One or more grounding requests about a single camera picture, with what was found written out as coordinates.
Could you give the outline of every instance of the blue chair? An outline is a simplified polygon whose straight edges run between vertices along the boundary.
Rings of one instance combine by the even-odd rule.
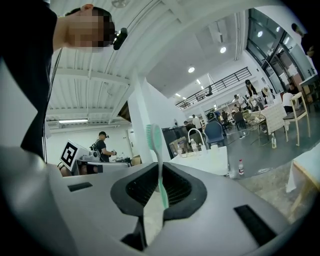
[[[216,142],[222,142],[223,146],[225,146],[225,140],[222,131],[222,126],[216,120],[206,124],[204,132],[208,137],[207,143],[209,146],[211,146],[211,143]]]

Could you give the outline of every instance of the balcony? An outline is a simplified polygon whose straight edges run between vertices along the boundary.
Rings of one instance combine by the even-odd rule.
[[[195,94],[191,95],[187,99],[180,101],[176,104],[176,106],[180,110],[184,110],[189,106],[192,106],[193,104],[202,101],[206,97],[210,97],[214,95],[215,93],[222,91],[234,84],[236,84],[239,81],[245,80],[246,78],[249,78],[251,76],[251,73],[248,69],[248,67],[245,67],[243,69],[238,70],[237,72],[209,85],[208,87],[204,88],[203,90],[200,90],[196,92]]]

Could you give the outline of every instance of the white tablecloth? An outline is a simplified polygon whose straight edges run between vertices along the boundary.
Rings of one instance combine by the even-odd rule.
[[[287,116],[287,113],[285,108],[282,106],[282,103],[268,106],[261,111],[256,111],[253,113],[258,113],[265,116],[269,135],[285,125],[283,118]]]
[[[306,179],[307,175],[316,183],[320,184],[320,143],[311,150],[297,156],[292,160],[286,192],[296,189]],[[299,164],[307,171],[307,174],[299,171],[293,162]]]
[[[201,152],[188,157],[177,155],[171,159],[169,163],[192,167],[216,175],[228,174],[229,168],[226,146],[218,147],[217,145],[212,145],[211,149],[207,150],[207,154],[199,153]]]

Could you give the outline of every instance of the ceiling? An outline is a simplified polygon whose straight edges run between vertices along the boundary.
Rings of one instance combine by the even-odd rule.
[[[111,0],[51,0],[50,8],[58,16],[87,3],[104,8],[112,14],[116,30],[128,29],[128,37],[118,51],[62,50],[46,120],[86,118],[92,126],[128,123],[118,113],[134,90],[133,72],[146,76],[164,95],[172,95],[174,87],[182,88],[206,69],[234,58],[231,14],[272,1],[216,0],[213,8],[210,0],[131,0],[125,8],[114,8]],[[214,21],[219,21],[223,43],[218,42]],[[224,54],[219,52],[222,44],[228,49]],[[53,54],[51,68],[58,53]],[[189,65],[195,72],[185,75]]]
[[[227,50],[220,53],[221,47],[226,47]],[[182,38],[151,70],[146,79],[169,98],[187,85],[196,83],[196,79],[209,81],[206,75],[208,71],[234,60],[235,53],[236,21],[232,14]],[[191,66],[195,70],[188,73]]]

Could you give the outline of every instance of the table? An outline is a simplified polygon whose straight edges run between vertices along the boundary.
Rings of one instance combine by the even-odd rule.
[[[285,111],[285,108],[282,106],[282,103],[268,105],[267,108],[261,111],[255,111],[253,113],[265,116],[269,135],[271,135],[274,131],[278,130],[279,128],[285,126],[283,118],[287,116],[287,113]]]
[[[291,163],[289,180],[286,192],[289,193],[303,184],[300,194],[293,203],[291,211],[294,212],[300,202],[312,187],[320,191],[320,143],[311,150],[294,158]]]
[[[201,151],[193,155],[189,153],[188,157],[177,155],[169,163],[192,167],[211,174],[228,175],[229,164],[226,146],[212,145],[211,149],[207,150],[207,154],[201,153]]]

